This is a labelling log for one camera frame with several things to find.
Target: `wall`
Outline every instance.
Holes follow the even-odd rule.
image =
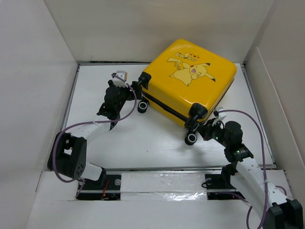
[[[78,61],[152,61],[178,38],[243,62],[274,0],[45,0]]]
[[[276,0],[246,70],[275,161],[305,206],[303,0]]]
[[[23,229],[77,64],[42,0],[0,1],[0,222]]]

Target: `suitcase wheel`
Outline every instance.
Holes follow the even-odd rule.
[[[148,108],[148,102],[141,100],[138,104],[138,112],[143,114],[147,111],[147,108]]]
[[[188,132],[184,141],[187,145],[192,146],[195,142],[197,142],[197,135],[195,132]]]

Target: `pikachu illustration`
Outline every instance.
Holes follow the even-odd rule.
[[[170,75],[170,77],[175,77],[178,80],[181,80],[185,85],[189,86],[192,80],[196,80],[199,77],[207,76],[214,82],[216,81],[215,78],[207,73],[206,67],[210,66],[210,63],[200,63],[196,65],[189,65],[186,62],[182,63],[182,68],[179,65],[181,60],[175,58],[169,58],[167,62],[174,62],[175,67],[177,67],[177,71]]]

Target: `suitcase zipper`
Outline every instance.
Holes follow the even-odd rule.
[[[164,103],[162,103],[161,101],[157,100],[156,98],[154,98],[153,96],[151,96],[150,94],[147,94],[146,92],[142,91],[142,94],[149,100],[151,100],[152,102],[154,102],[155,104],[157,104],[158,106],[160,106],[161,108],[163,108],[165,111],[167,111],[168,113],[171,113],[172,115],[176,116],[177,118],[181,119],[182,121],[186,121],[187,117],[183,116],[182,114],[180,114],[179,112],[173,110],[172,108],[170,108],[169,106],[165,105]]]

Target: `suitcase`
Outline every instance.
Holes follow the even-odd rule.
[[[177,40],[142,72],[142,99],[138,111],[148,105],[189,130],[185,142],[196,142],[195,131],[217,106],[234,80],[236,66],[186,40]]]

